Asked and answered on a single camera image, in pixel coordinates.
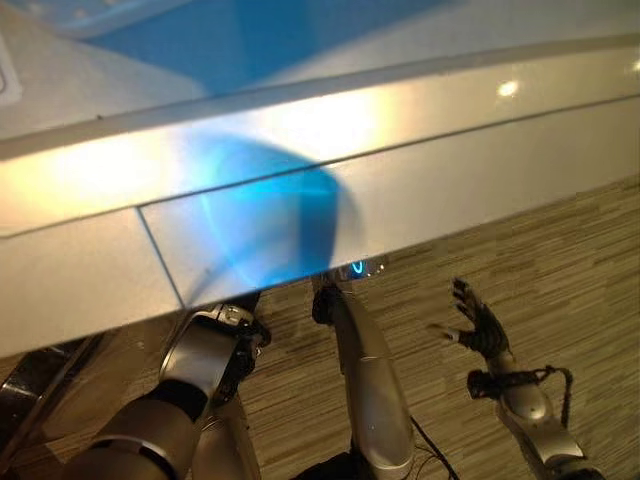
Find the black cable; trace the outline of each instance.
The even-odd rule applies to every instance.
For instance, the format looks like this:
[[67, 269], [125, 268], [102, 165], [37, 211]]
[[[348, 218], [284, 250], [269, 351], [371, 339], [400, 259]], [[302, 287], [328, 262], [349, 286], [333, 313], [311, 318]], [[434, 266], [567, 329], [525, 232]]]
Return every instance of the black cable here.
[[569, 428], [569, 411], [571, 409], [571, 386], [573, 385], [573, 375], [566, 368], [556, 368], [556, 370], [564, 375], [564, 397], [562, 400], [562, 415], [560, 423], [564, 428]]
[[422, 472], [422, 469], [427, 465], [427, 463], [429, 463], [429, 460], [433, 460], [434, 458], [438, 458], [435, 455], [429, 455], [421, 464], [420, 464], [420, 468], [418, 468], [418, 471], [416, 472], [416, 476], [414, 477], [414, 480], [418, 480], [420, 478], [420, 472]]
[[566, 429], [569, 428], [569, 413], [571, 410], [571, 387], [573, 386], [573, 374], [567, 368], [556, 368], [547, 365], [545, 368], [534, 370], [536, 374], [542, 373], [538, 378], [538, 383], [544, 382], [549, 375], [560, 372], [564, 376], [564, 396], [562, 398], [562, 413], [560, 415], [560, 423]]
[[418, 430], [418, 433], [420, 434], [422, 439], [425, 442], [427, 442], [427, 445], [429, 445], [429, 447], [431, 447], [431, 450], [433, 450], [433, 453], [435, 454], [436, 458], [440, 460], [440, 463], [442, 463], [442, 465], [444, 465], [445, 468], [449, 471], [450, 478], [452, 478], [452, 480], [460, 480], [460, 477], [458, 477], [458, 474], [456, 473], [456, 471], [453, 469], [453, 467], [447, 460], [447, 457], [445, 457], [440, 451], [440, 449], [438, 448], [438, 446], [435, 443], [433, 443], [433, 440], [429, 438], [429, 436], [425, 433], [425, 431], [422, 429], [420, 424], [416, 421], [415, 418], [413, 418], [413, 415], [411, 416], [411, 423], [413, 423], [413, 426], [416, 427], [416, 430]]

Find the black glove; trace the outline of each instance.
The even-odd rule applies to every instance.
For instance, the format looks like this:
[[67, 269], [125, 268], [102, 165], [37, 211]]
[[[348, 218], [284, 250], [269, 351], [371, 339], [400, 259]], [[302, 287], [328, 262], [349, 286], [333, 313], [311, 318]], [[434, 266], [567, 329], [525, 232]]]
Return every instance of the black glove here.
[[489, 307], [476, 296], [467, 282], [454, 278], [452, 288], [453, 296], [457, 300], [456, 308], [473, 322], [475, 329], [473, 331], [457, 330], [441, 325], [433, 325], [432, 327], [445, 338], [480, 353], [486, 360], [508, 351], [509, 340], [502, 325]]

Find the blue led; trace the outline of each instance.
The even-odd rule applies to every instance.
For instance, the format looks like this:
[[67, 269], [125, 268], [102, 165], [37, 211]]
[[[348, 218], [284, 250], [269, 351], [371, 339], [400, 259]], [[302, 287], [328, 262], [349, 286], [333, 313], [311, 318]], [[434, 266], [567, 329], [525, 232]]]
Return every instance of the blue led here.
[[364, 262], [362, 260], [360, 260], [359, 262], [353, 262], [351, 264], [351, 268], [353, 268], [354, 272], [360, 275], [362, 272], [364, 272]]

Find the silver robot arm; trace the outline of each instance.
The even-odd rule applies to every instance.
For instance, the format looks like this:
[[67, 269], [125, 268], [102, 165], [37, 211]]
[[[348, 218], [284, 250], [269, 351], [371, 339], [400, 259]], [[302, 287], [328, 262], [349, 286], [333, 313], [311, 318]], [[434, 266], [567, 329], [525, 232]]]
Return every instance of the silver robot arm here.
[[[456, 307], [471, 320], [475, 329], [460, 331], [439, 325], [434, 328], [449, 340], [484, 357], [489, 372], [471, 372], [469, 392], [472, 398], [488, 397], [497, 401], [498, 417], [518, 441], [536, 477], [540, 480], [604, 480], [566, 429], [568, 403], [565, 402], [567, 408], [562, 421], [558, 420], [549, 398], [538, 386], [555, 369], [523, 372], [511, 353], [502, 325], [471, 287], [455, 279], [453, 295], [458, 301]], [[564, 373], [569, 375], [567, 382], [570, 382], [570, 374]]]
[[358, 478], [400, 480], [409, 475], [414, 459], [409, 410], [384, 336], [351, 288], [352, 280], [384, 265], [380, 259], [353, 265], [316, 282], [313, 318], [335, 327], [352, 443], [367, 470]]
[[258, 479], [236, 389], [269, 341], [268, 330], [234, 305], [194, 314], [159, 385], [123, 407], [65, 466], [63, 480], [181, 480], [189, 468], [196, 480]]

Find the glossy white surface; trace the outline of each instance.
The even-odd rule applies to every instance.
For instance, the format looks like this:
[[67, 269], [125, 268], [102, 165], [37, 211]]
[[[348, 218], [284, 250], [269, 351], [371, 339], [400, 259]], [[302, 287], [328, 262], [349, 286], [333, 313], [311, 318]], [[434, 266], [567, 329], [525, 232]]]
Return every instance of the glossy white surface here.
[[637, 56], [619, 47], [473, 69], [452, 63], [437, 74], [9, 157], [0, 163], [0, 235], [637, 95]]
[[202, 0], [72, 42], [0, 2], [25, 87], [21, 103], [0, 109], [0, 138], [270, 85], [635, 33], [639, 15], [637, 0]]
[[490, 127], [142, 209], [187, 305], [294, 280], [639, 171], [640, 100]]
[[0, 356], [180, 308], [139, 214], [0, 241]]

